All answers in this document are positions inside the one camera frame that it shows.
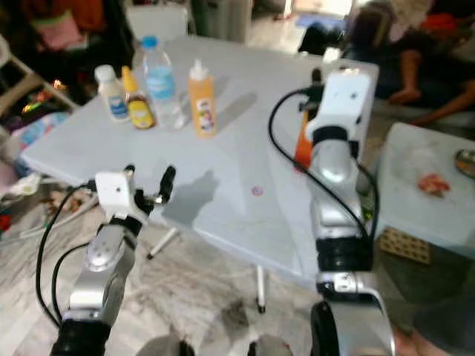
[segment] yellow sauce bottle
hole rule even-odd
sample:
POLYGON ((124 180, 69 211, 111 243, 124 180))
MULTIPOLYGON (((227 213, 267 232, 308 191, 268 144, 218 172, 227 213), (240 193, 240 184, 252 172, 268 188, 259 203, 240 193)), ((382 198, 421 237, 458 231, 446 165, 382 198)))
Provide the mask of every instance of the yellow sauce bottle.
POLYGON ((147 99, 144 93, 139 89, 134 76, 132 76, 131 69, 126 65, 122 67, 122 80, 124 82, 125 92, 127 93, 125 100, 132 123, 136 128, 140 129, 153 127, 155 120, 151 114, 147 99))
POLYGON ((194 128, 198 136, 203 138, 214 136, 217 125, 213 77, 209 75, 208 69, 201 65, 199 59, 194 61, 194 66, 190 70, 188 89, 194 128))

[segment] small red sticker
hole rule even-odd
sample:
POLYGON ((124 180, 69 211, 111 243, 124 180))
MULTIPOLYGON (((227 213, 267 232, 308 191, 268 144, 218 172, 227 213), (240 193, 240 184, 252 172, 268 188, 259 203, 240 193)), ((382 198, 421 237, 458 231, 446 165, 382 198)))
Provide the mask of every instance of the small red sticker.
POLYGON ((262 190, 261 187, 253 187, 252 190, 251 190, 251 192, 252 192, 252 195, 253 195, 253 196, 259 197, 259 196, 262 195, 263 190, 262 190))

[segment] plastic water bottle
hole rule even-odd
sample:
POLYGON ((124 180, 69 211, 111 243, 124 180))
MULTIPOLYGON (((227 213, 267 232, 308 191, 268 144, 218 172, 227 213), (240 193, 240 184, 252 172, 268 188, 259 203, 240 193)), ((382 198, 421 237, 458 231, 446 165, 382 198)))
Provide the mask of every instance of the plastic water bottle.
POLYGON ((170 59, 159 47, 155 36, 144 37, 142 46, 145 52, 143 72, 158 125, 165 129, 181 128, 185 123, 185 117, 175 94, 170 59))

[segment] small white bottle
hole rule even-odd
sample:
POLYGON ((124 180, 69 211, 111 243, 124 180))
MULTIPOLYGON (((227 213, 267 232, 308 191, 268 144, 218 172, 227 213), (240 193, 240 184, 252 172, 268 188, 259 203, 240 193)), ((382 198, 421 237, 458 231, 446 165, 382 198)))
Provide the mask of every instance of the small white bottle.
POLYGON ((109 117, 113 122, 127 122, 128 109, 125 103, 125 90, 116 78, 114 69, 110 65, 100 65, 94 70, 99 83, 99 95, 104 101, 109 117))

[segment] black cable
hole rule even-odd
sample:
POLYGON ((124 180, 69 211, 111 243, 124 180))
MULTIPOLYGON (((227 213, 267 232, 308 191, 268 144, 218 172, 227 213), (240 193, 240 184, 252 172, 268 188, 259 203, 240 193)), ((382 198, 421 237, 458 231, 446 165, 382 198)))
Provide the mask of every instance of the black cable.
POLYGON ((294 91, 291 91, 290 93, 287 93, 284 95, 278 102, 275 104, 274 108, 272 109, 272 112, 269 117, 269 124, 268 124, 268 130, 269 130, 269 138, 272 142, 272 144, 277 148, 277 150, 284 156, 286 157, 294 166, 299 168, 301 171, 303 171, 316 185, 318 185, 325 193, 327 193, 332 199, 334 199, 346 212, 350 217, 355 221, 356 225, 358 226, 358 229, 364 239, 367 241, 370 241, 370 237, 368 236, 368 233, 366 231, 366 228, 364 227, 363 223, 361 220, 355 215, 355 213, 351 210, 351 208, 337 195, 335 194, 329 187, 327 187, 322 181, 320 181, 315 175, 313 175, 308 169, 306 169, 300 162, 298 162, 296 159, 294 159, 290 154, 288 154, 281 146, 280 144, 275 140, 274 137, 274 132, 272 131, 272 124, 274 122, 275 114, 277 113, 279 107, 286 101, 288 98, 291 96, 295 95, 307 95, 308 92, 312 90, 312 87, 310 88, 301 88, 297 89, 294 91))
POLYGON ((57 296, 56 296, 56 281, 58 279, 59 268, 61 267, 62 261, 71 252, 74 252, 75 250, 83 248, 87 245, 89 245, 89 243, 83 243, 81 245, 70 248, 58 259, 58 261, 56 262, 56 265, 54 266, 53 276, 51 277, 51 300, 53 301, 53 309, 54 309, 54 312, 56 313, 56 317, 58 318, 59 321, 62 320, 62 315, 61 315, 61 311, 59 310, 58 299, 57 299, 57 296))
POLYGON ((373 207, 373 223, 371 225, 371 232, 370 232, 370 239, 371 242, 374 243, 375 235, 376 235, 376 227, 378 225, 378 219, 379 219, 379 208, 380 208, 380 196, 379 196, 379 189, 378 189, 378 184, 376 183, 376 180, 374 179, 373 175, 367 171, 365 167, 360 165, 358 162, 356 162, 358 169, 360 172, 363 173, 363 175, 368 179, 368 182, 370 182, 370 185, 373 187, 373 193, 374 193, 374 207, 373 207))
POLYGON ((51 320, 51 322, 54 325, 56 325, 58 328, 59 328, 61 320, 57 320, 54 317, 53 313, 51 313, 50 309, 47 307, 45 301, 43 300, 43 296, 42 296, 41 273, 42 273, 43 252, 45 250, 46 239, 48 238, 48 235, 51 231, 51 228, 53 227, 54 222, 58 218, 58 216, 61 213, 61 210, 63 209, 63 207, 65 206, 65 203, 74 194, 75 191, 79 190, 80 188, 85 188, 85 187, 87 187, 86 184, 79 185, 79 186, 73 188, 72 190, 70 190, 66 194, 64 199, 59 204, 59 207, 56 210, 56 213, 51 218, 51 221, 47 224, 45 232, 43 233, 42 239, 39 242, 39 247, 38 247, 38 257, 36 258, 36 276, 35 276, 36 297, 38 298, 39 305, 42 307, 45 314, 48 316, 48 318, 51 320))

